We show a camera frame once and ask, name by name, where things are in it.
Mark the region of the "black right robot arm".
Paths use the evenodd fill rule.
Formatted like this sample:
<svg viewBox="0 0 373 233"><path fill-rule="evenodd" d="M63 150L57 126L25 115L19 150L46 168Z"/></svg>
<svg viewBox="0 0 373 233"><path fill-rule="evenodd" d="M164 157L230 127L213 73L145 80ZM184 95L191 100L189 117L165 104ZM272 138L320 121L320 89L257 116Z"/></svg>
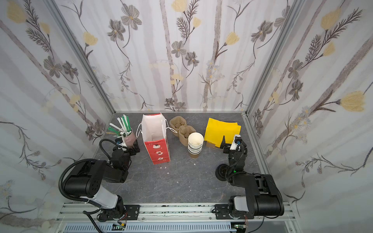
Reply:
<svg viewBox="0 0 373 233"><path fill-rule="evenodd" d="M228 204L216 204L212 213L216 219L254 219L256 216L277 218L285 212L282 195L272 175L248 173L244 170L247 145L238 137L226 144L223 152L228 154L228 164L216 168L220 181L227 181L243 188L245 195L231 196Z"/></svg>

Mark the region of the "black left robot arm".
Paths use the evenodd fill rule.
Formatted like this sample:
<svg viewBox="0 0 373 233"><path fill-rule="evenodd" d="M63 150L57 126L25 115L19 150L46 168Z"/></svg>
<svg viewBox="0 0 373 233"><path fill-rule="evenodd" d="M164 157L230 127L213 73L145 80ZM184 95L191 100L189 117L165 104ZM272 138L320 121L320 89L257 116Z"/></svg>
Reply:
<svg viewBox="0 0 373 233"><path fill-rule="evenodd" d="M108 191L102 182L124 183L132 164L131 157L140 152L139 145L135 141L131 146L122 146L119 139L110 143L114 147L107 160L82 159L74 162L62 172L58 189L66 199L97 207L95 211L83 212L89 219L96 214L99 222L137 220L140 206L124 204L122 197Z"/></svg>

